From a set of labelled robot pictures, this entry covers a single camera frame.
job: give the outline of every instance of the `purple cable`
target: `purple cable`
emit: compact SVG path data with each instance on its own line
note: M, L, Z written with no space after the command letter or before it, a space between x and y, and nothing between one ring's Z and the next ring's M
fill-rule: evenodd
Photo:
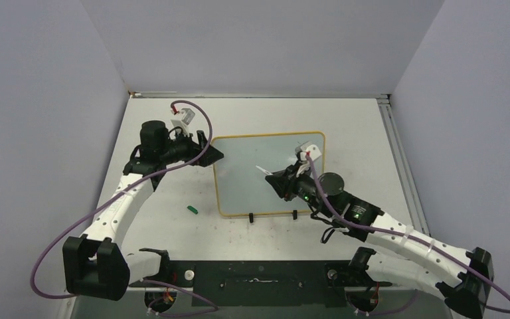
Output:
M149 284L158 284L159 286L173 288L175 290L178 290L178 291L182 292L183 294L188 294L189 296L192 296L193 298L196 298L198 300L202 300L203 302L206 302L210 307L212 307L212 309L204 309L204 310L199 310L199 311L186 312L184 314L162 314L162 313L160 313L160 314L158 314L158 316L166 317L166 318L182 318L182 317L196 316L197 314L207 314L209 312L218 311L218 309L219 309L218 306L216 306L216 304L214 302L211 302L210 300L202 297L199 294L195 294L194 292L182 289L181 287L174 286L172 284L167 284L166 282L154 281L154 280L148 280L148 279L144 279L143 282L146 282L146 283L149 283ZM159 297L159 298L155 299L154 301L150 302L147 305L148 311L149 311L149 309L151 309L151 307L156 302L160 301L161 299L163 299L163 297Z
M362 230L368 231L370 233L372 233L374 231L378 231L380 233L386 233L386 234L391 234L391 235L396 235L396 236L405 236L404 233L400 233L399 231L391 231L389 229L382 229L382 228L378 228L378 227L370 227L370 226L359 225L359 224L352 223L352 222L342 218L342 216L340 216L340 214L338 214L338 212L336 212L336 210L333 208L333 206L331 206L331 204L327 200L327 196L325 196L325 193L323 192L323 188L321 188L321 184L319 183L318 176L317 176L317 171L315 170L315 166L314 166L313 161L311 160L310 156L306 155L306 159L308 160L308 162L310 164L311 175L312 175L313 181L315 182L315 186L317 188L317 192L319 193L319 196L322 198L323 203L325 204L325 206L329 209L329 211L335 216L335 218L337 220L339 220L340 222L342 222L343 224L345 224L345 225L347 225L349 227L356 228L356 229L362 229ZM424 245L426 247L430 246L430 243L428 243L427 241L424 241L423 239L421 239L419 237L415 237L415 236L410 235L410 236L408 236L408 238L413 240L413 241L416 241L417 243L420 243L420 244L422 244L422 245ZM432 249L434 251L436 251L437 253L441 254L443 257L449 259L453 263L455 263L455 264L461 266L462 268L468 270L469 272L474 274L474 276L480 278L486 284L488 284L492 288L496 289L502 296L504 296L510 302L510 295L507 292L505 292L503 289L501 289L499 286L497 286L494 282L492 282L488 278L484 277L482 274L480 274L476 270L472 269L470 266L464 264L463 262L461 262L458 259L454 258L453 256L449 255L447 252L443 251L442 249L440 249L438 247L435 247L435 246L433 246ZM510 309L502 309L502 308L497 308L497 307L494 307L494 306L486 306L486 309L490 309L490 310L497 311L497 312L502 312L504 314L510 314Z
M405 305L401 306L400 308L393 309L393 310L379 311L379 312L369 312L368 314L369 314L369 316L384 316L387 314L397 314L398 312L402 312L402 311L406 310L407 308L410 308L410 306L415 302L415 300L417 300L418 297L419 297L419 291L415 290L414 296ZM367 314L366 311L359 310L357 307L353 306L353 304L351 304L350 301L349 301L349 304L354 309L357 309L359 314Z
M36 271L38 271L38 267L40 267L40 264L42 263L42 261L44 260L46 255L52 250L52 248L57 243L59 243L59 241L63 237L65 237L67 234L69 234L69 232L71 232L73 229L75 229L75 227L81 225L86 220L93 218L93 216L95 216L96 214L100 213L103 209L109 207L114 201L116 201L118 198L120 198L124 194L125 191L129 191L130 189L134 188L136 185L139 185L140 183L143 183L144 181L147 181L148 179L150 179L152 177L155 177L155 176L158 176L158 175L163 175L163 174L165 174L167 172L174 171L176 169L179 169L179 168L185 167L187 165L190 165L190 164L196 162L197 160L199 160L201 158L201 156L204 155L204 153L206 153L206 151L210 147L210 142L212 141L212 122L210 122L210 118L208 117L208 114L206 114L206 112L204 112L204 110L200 106L198 106L198 105L196 105L196 104L194 104L192 102L186 101L186 100L173 101L171 103L171 107L174 107L175 104L179 104L179 103L188 104L188 105L196 108L205 117L206 123L208 124L208 131L209 131L208 142L206 143L206 146L202 149L202 151L195 158L191 159L188 162L185 162L185 163L182 163L182 164L179 164L179 165L167 168L167 169L163 169L161 171L156 171L155 173L151 173L151 174L149 174L147 176L144 176L143 178L137 180L133 184L131 184L128 187L126 187L123 191L120 191L120 192L116 193L111 199L107 200L104 204L99 206L99 208L95 209L94 211L92 211L88 215L83 216L81 219L76 221L73 225L69 226L66 230L64 230L61 234L59 234L59 236L56 237L48 245L48 247L46 247L46 249L42 252L42 254L40 254L40 257L38 257L38 259L36 260L36 263L34 264L34 267L32 268L32 272L30 273L30 287L32 288L32 291L35 294L39 295L40 297L46 298L46 299L65 299L65 298L74 297L75 296L74 294L59 294L59 295L57 295L57 294L56 295L47 294L47 293L41 291L40 289L38 289L38 287L36 287Z

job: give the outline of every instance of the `purple hose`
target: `purple hose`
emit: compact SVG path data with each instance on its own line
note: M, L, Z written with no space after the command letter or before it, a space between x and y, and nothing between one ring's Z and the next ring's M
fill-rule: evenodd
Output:
M136 185L139 185L140 183L143 183L144 181L147 181L148 179L150 179L152 177L155 177L155 176L158 176L158 175L163 175L163 174L165 174L167 172L174 171L176 169L179 169L179 168L185 167L187 165L190 165L190 164L196 162L197 160L199 160L199 158L201 158L201 156L204 155L204 153L206 153L206 151L210 147L210 142L212 141L212 122L210 122L210 118L208 117L208 114L206 114L206 112L204 112L204 110L200 106L198 106L198 105L196 105L196 104L194 104L192 102L186 101L186 100L173 101L171 103L171 107L174 107L175 104L179 104L179 103L188 104L188 105L196 108L205 117L206 122L208 124L208 131L209 131L208 142L206 143L206 146L202 149L202 151L195 158L191 159L188 162L185 162L185 163L182 163L182 164L179 164L179 165L167 168L167 169L163 169L161 171L156 171L155 173L151 173L151 174L149 174L147 176L144 176L143 178L137 180L136 182L134 182L133 184L131 184L127 188L125 188L123 191L120 191L120 192L116 193L111 199L107 200L104 204L99 206L99 208L95 209L94 211L92 211L88 215L83 216L81 219L76 221L73 225L69 226L66 230L64 230L61 234L59 234L59 236L56 237L48 245L48 247L46 247L46 249L44 249L42 254L40 254L40 257L38 257L38 259L36 260L36 263L34 264L34 267L32 268L32 272L30 273L30 287L32 288L32 291L35 294L39 295L40 297L47 298L47 299L65 299L65 298L74 297L75 296L74 294L55 294L55 295L54 294L47 294L47 293L41 291L40 289L38 289L38 287L36 287L36 271L38 271L38 267L40 267L40 264L42 263L42 261L44 260L46 255L52 250L52 248L57 243L59 243L59 241L63 237L65 237L67 234L69 234L69 232L71 232L73 229L75 229L75 227L81 225L86 220L89 220L89 219L93 218L93 216L95 216L96 214L100 213L103 209L109 207L110 204L112 204L114 201L116 201L118 198L120 198L120 196L122 196L124 194L124 191L129 191L130 189L134 188Z
M369 312L369 316L385 316L387 314L397 314L399 312L402 312L402 311L405 311L407 308L410 308L410 306L415 302L415 300L417 300L417 298L419 297L419 292L417 290L415 290L415 294L414 296L403 306L401 306L400 308L398 309L394 309L394 310L385 310L385 311L379 311L379 312ZM365 311L362 311L362 310L359 310L357 309L357 311L359 312L359 314L367 314L367 312Z
M331 204L327 200L327 196L325 196L325 194L323 192L323 188L321 188L321 184L319 183L318 176L317 176L317 171L315 170L315 166L314 166L313 161L311 160L310 156L306 155L306 159L308 160L308 162L310 164L311 175L312 175L313 181L315 182L315 186L317 188L317 192L319 193L319 196L322 198L323 203L325 204L325 206L327 206L329 211L335 216L335 218L337 220L339 220L340 222L342 222L343 224L345 224L345 225L347 225L349 227L356 228L356 229L362 229L364 231L368 231L368 232L371 232L371 233L374 232L374 231L378 231L380 233L386 233L386 234L391 234L391 235L396 235L396 236L405 236L404 233L400 233L399 231L391 231L389 229L381 229L381 228L378 228L378 227L370 227L370 226L359 225L359 224L352 223L352 222L347 221L344 218L342 218L342 216L340 216L340 214L338 214L338 212L336 212L336 210L333 208L333 206L331 206ZM427 246L427 247L430 246L430 243L428 243L427 241L424 241L421 238L418 238L418 237L415 237L415 236L412 236L412 235L409 236L408 238L413 240L413 241L416 241L417 243L420 243L420 244L422 244L424 246ZM446 253L442 249L440 249L438 247L435 247L435 246L433 246L432 249L434 251L436 251L437 253L440 253L443 257L449 259L453 263L455 263L455 264L461 266L462 268L468 270L469 272L474 274L476 277L478 277L482 281L484 281L486 284L488 284L492 288L496 289L502 296L504 296L506 299L508 299L510 301L510 295L507 292L505 292L503 289L501 289L499 286L497 286L495 283L493 283L491 280L489 280L488 278L484 277L482 274L480 274L476 270L472 269L470 266L464 264L463 262L461 262L458 259L454 258L453 256L449 255L448 253ZM490 309L490 310L497 311L497 312L502 312L502 313L505 313L505 314L510 314L510 309L502 309L502 308L497 308L497 307L493 307L493 306L486 306L486 309Z
M207 314L209 312L214 312L214 311L217 311L218 310L218 306L216 306L216 304L214 302L211 302L210 300L202 297L201 295L199 294L195 294L194 292L190 292L188 290L185 290L185 289L182 289L181 287L178 287L178 286L174 286L172 284L167 284L166 282L161 282L161 281L154 281L154 280L148 280L148 279L144 279L143 282L146 282L148 284L158 284L159 286L164 286L164 287L169 287L169 288L173 288L175 290L178 290L180 292L182 292L183 294L188 294L189 296L192 296L193 298L196 298L198 300L202 300L203 302L206 302L210 307L212 307L212 309L204 309L204 310L199 310L199 311L193 311L193 312L186 312L184 314L163 314L163 313L160 313L158 314L158 316L160 317L166 317L166 318L182 318L182 317L190 317L190 316L195 316L197 314ZM163 299L163 297L159 297L157 299L155 299L154 301L150 302L147 307L149 309L151 309L151 307L158 301L160 301L161 299Z

